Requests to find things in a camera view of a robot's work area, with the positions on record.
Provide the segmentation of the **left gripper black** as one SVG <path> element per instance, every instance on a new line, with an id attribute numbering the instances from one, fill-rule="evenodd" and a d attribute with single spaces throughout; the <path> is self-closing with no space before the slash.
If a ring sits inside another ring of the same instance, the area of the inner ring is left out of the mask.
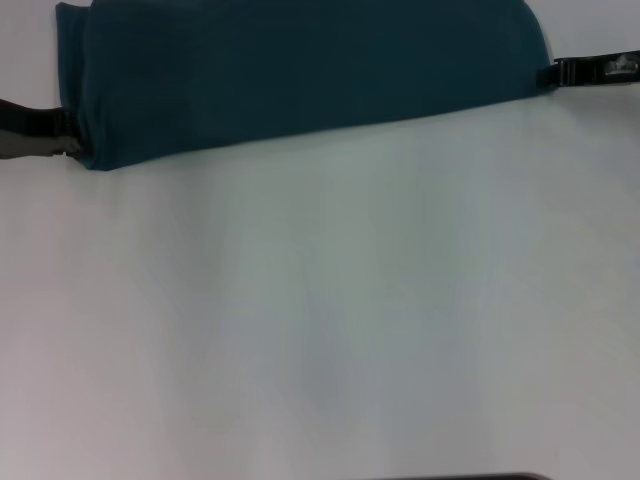
<path id="1" fill-rule="evenodd" d="M 84 154 L 75 116 L 62 108 L 32 109 L 1 101 L 1 159 Z"/>

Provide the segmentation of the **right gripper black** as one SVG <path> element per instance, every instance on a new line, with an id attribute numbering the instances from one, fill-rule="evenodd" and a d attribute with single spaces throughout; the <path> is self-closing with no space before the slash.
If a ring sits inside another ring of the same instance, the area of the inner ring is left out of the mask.
<path id="1" fill-rule="evenodd" d="M 538 90 L 639 82 L 639 51 L 566 57 L 536 72 Z"/>

